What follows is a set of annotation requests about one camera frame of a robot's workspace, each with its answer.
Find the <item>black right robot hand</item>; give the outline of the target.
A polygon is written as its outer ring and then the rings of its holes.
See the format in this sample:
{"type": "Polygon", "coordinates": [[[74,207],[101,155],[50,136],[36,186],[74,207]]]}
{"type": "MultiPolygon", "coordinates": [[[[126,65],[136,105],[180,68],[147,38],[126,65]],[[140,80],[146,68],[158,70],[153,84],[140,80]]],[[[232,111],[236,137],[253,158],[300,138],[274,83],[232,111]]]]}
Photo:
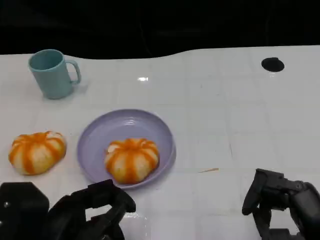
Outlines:
{"type": "Polygon", "coordinates": [[[242,214],[253,215],[263,240],[318,240],[320,238],[320,193],[309,182],[289,180],[283,173],[257,168],[244,198],[242,214]],[[289,209],[299,232],[270,228],[272,210],[289,209]]]}

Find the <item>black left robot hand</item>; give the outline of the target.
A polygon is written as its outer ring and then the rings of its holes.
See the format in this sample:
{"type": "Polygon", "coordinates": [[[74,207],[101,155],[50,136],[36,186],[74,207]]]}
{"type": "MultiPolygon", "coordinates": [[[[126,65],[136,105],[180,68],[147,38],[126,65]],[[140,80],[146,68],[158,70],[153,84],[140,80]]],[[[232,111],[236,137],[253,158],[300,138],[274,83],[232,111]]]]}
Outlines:
{"type": "Polygon", "coordinates": [[[111,179],[62,197],[48,212],[44,240],[123,240],[120,222],[126,213],[136,211],[135,201],[111,179]],[[110,205],[100,215],[86,220],[87,209],[110,205]]]}

